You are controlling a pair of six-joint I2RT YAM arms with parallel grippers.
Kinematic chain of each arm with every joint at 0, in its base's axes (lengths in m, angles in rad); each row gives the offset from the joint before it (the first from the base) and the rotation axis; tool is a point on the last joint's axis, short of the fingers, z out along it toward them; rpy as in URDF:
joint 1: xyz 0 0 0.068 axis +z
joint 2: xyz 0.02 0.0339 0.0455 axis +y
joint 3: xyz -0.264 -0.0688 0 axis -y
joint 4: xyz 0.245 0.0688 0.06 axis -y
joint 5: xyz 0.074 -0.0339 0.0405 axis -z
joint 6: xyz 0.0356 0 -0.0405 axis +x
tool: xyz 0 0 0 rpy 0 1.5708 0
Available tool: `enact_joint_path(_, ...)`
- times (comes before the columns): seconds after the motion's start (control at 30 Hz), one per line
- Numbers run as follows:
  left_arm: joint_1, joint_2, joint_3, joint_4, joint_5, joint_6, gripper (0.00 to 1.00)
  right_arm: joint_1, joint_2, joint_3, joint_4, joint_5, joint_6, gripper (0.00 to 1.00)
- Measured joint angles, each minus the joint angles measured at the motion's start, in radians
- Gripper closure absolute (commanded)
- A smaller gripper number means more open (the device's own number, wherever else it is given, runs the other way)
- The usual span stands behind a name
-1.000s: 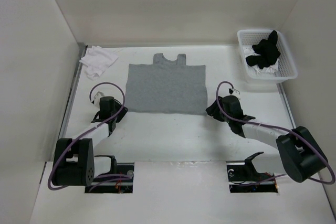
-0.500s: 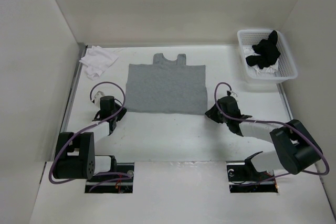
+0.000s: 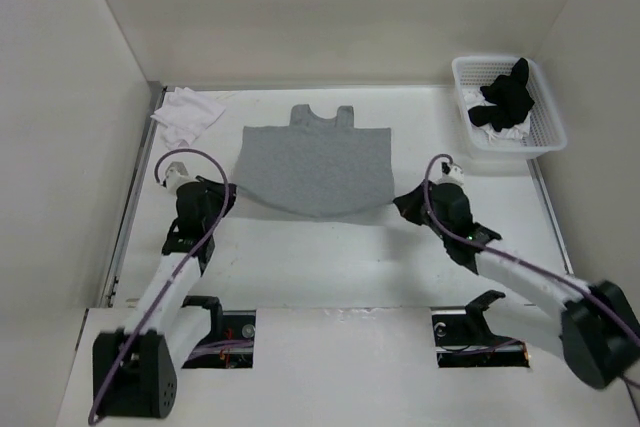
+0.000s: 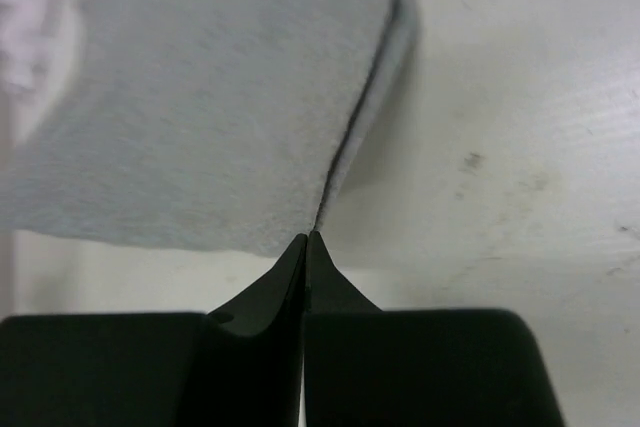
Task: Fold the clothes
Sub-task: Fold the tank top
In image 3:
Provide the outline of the grey tank top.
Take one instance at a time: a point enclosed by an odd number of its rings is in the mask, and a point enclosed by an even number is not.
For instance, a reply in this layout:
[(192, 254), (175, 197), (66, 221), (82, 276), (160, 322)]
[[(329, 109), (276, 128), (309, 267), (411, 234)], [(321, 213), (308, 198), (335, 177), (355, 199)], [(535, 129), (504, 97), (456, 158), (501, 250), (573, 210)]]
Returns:
[(332, 118), (307, 104), (286, 126), (243, 129), (233, 181), (252, 200), (290, 214), (331, 219), (376, 209), (394, 198), (392, 129), (357, 128), (351, 106)]

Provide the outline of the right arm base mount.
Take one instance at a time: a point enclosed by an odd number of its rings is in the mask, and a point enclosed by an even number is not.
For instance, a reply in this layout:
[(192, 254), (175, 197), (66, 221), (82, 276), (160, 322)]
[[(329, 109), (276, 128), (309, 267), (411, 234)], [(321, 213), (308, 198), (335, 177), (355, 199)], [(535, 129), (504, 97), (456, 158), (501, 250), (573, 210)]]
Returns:
[(464, 309), (431, 313), (436, 361), (440, 368), (529, 368), (526, 345), (493, 334)]

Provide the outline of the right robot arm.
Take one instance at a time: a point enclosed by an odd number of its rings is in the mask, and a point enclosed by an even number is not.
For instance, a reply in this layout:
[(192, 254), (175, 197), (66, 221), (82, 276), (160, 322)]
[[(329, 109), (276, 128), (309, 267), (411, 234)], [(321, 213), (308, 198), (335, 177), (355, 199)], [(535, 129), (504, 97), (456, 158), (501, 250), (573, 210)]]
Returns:
[(429, 227), (450, 259), (473, 274), (493, 280), (537, 308), (509, 310), (495, 294), (486, 307), (464, 317), (464, 331), (483, 343), (493, 336), (533, 344), (565, 362), (596, 390), (607, 388), (639, 361), (639, 321), (621, 287), (590, 284), (560, 275), (504, 251), (502, 236), (473, 219), (463, 189), (425, 181), (393, 200), (406, 221)]

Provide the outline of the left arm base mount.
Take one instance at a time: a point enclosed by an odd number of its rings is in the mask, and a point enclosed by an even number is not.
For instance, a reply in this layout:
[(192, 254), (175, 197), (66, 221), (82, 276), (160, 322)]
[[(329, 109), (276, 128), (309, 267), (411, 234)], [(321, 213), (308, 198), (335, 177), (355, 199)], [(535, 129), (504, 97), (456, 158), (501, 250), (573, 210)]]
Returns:
[(256, 311), (226, 311), (218, 326), (204, 337), (184, 363), (184, 369), (251, 369), (256, 337)]

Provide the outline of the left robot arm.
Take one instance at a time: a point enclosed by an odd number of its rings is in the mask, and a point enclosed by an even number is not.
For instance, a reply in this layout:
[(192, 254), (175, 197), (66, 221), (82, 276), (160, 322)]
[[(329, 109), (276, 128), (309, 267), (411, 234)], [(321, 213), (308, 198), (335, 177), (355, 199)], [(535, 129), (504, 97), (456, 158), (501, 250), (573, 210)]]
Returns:
[(88, 423), (107, 417), (164, 419), (177, 394), (177, 374), (198, 343), (224, 334), (220, 302), (191, 296), (215, 249), (213, 232), (233, 208), (235, 185), (172, 174), (176, 217), (158, 268), (126, 321), (102, 331), (92, 346), (93, 404)]

